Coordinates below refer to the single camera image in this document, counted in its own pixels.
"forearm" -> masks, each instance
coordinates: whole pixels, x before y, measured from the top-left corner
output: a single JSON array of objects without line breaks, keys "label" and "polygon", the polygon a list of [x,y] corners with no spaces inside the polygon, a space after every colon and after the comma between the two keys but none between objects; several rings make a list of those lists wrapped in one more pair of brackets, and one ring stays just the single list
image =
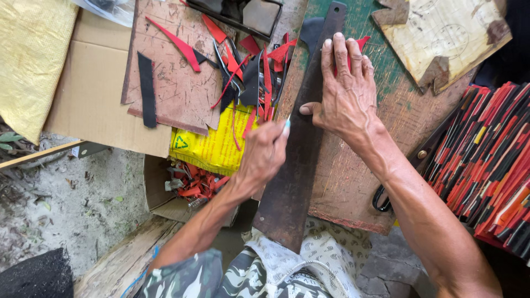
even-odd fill
[{"label": "forearm", "polygon": [[365,130],[369,138],[362,140],[357,134],[356,139],[345,140],[350,147],[356,145],[356,153],[388,191],[405,238],[440,294],[500,295],[497,279],[473,238],[401,153],[375,114],[369,118]]},{"label": "forearm", "polygon": [[239,202],[248,198],[245,195],[247,195],[245,192],[237,191],[234,184],[229,181],[214,199],[160,249],[148,273],[153,269],[186,260],[195,253],[208,249],[234,208]]}]

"patterned fabric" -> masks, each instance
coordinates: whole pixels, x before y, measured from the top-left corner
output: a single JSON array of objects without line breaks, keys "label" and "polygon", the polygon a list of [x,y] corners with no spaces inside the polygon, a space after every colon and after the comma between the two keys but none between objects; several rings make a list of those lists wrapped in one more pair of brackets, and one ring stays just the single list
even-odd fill
[{"label": "patterned fabric", "polygon": [[360,297],[354,281],[372,247],[368,237],[310,217],[297,255],[252,229],[223,280],[221,253],[210,249],[153,270],[141,297]]},{"label": "patterned fabric", "polygon": [[269,293],[289,275],[307,268],[325,286],[333,297],[361,297],[355,284],[364,266],[372,244],[369,233],[308,217],[300,255],[252,229],[252,238],[246,246],[261,257],[267,271]]}]

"sandy ground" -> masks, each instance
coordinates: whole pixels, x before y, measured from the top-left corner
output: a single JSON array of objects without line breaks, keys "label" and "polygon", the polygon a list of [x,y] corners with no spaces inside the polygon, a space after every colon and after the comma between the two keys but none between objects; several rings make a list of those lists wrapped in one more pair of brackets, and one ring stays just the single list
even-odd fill
[{"label": "sandy ground", "polygon": [[[68,142],[49,136],[41,146]],[[82,275],[150,217],[142,168],[142,154],[110,149],[82,159],[64,154],[44,166],[12,170],[19,182],[0,177],[0,271],[63,247],[74,278]],[[28,185],[34,189],[28,191]]]}]

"wooden board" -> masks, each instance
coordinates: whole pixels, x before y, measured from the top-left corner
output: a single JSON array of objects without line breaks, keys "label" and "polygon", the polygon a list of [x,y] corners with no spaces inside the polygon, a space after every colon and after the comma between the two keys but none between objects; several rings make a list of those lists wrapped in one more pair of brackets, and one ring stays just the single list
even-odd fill
[{"label": "wooden board", "polygon": [[[372,38],[363,50],[375,66],[378,116],[401,151],[407,155],[419,145],[456,105],[473,71],[438,96],[422,95],[400,63],[370,14],[381,9],[373,1],[343,0],[348,6],[347,38]],[[310,0],[305,17],[325,17],[331,0]],[[295,49],[278,119],[290,114],[307,64],[308,52],[300,41]],[[309,214],[349,227],[388,234],[395,216],[376,211],[371,203],[379,181],[364,162],[338,137],[324,133]]]},{"label": "wooden board", "polygon": [[15,166],[18,166],[18,165],[21,165],[21,164],[24,164],[30,161],[35,161],[37,159],[41,159],[43,157],[62,152],[64,150],[71,149],[73,147],[84,145],[86,143],[89,143],[89,141],[73,141],[68,144],[56,146],[50,149],[46,149],[46,150],[35,152],[33,154],[29,154],[23,157],[19,157],[17,159],[6,161],[3,163],[0,163],[0,170],[7,170],[7,169],[13,168]]},{"label": "wooden board", "polygon": [[[155,64],[153,82],[157,121],[208,135],[208,126],[217,129],[219,124],[219,107],[210,107],[217,102],[222,91],[220,71],[207,62],[200,65],[201,72],[193,71],[176,45],[145,16],[174,33],[201,54],[215,62],[217,60],[213,37],[204,24],[201,13],[180,2],[136,0],[121,103],[132,103],[128,113],[142,116],[139,51]],[[219,27],[235,38],[235,30],[224,24],[219,24]],[[224,46],[220,46],[219,51],[222,55],[225,52]]]},{"label": "wooden board", "polygon": [[[161,248],[182,226],[159,216],[142,223],[75,281],[74,297],[121,297],[151,263],[154,247]],[[142,278],[124,297],[133,297],[143,283]]]},{"label": "wooden board", "polygon": [[410,0],[404,24],[379,24],[414,80],[426,89],[434,77],[435,57],[448,58],[444,90],[511,40],[508,24],[495,2],[482,0]]}]

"black scissors handle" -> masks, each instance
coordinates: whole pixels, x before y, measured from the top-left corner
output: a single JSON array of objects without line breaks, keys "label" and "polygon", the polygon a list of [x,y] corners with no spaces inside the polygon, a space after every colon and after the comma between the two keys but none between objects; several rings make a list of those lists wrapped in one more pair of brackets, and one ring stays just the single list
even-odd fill
[{"label": "black scissors handle", "polygon": [[381,212],[387,212],[388,210],[390,210],[390,208],[392,208],[392,204],[390,204],[390,198],[388,197],[386,198],[386,200],[383,202],[381,206],[378,206],[379,198],[381,198],[381,195],[384,192],[385,192],[385,187],[382,184],[379,185],[379,187],[375,191],[374,198],[372,199],[372,206],[374,206],[376,210],[381,211]]}]

